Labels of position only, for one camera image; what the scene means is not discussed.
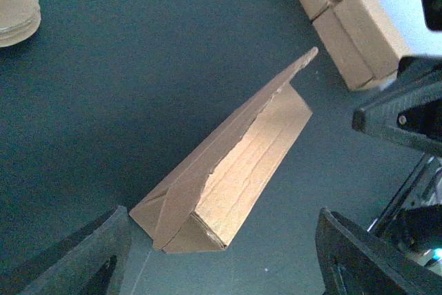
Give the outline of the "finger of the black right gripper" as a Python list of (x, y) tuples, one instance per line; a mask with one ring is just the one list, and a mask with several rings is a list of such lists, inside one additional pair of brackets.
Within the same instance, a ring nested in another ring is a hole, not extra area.
[(355, 109), (355, 131), (441, 156), (441, 71), (389, 88)]

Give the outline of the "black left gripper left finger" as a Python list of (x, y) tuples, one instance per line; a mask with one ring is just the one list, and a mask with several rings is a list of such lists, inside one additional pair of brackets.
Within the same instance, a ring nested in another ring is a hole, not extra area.
[(2, 294), (119, 294), (131, 248), (126, 207), (117, 206), (1, 275)]

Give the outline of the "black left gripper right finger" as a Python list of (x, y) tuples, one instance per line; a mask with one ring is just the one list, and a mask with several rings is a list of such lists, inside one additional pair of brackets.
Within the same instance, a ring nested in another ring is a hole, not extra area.
[(316, 252), (326, 294), (440, 294), (441, 277), (337, 212), (322, 208)]

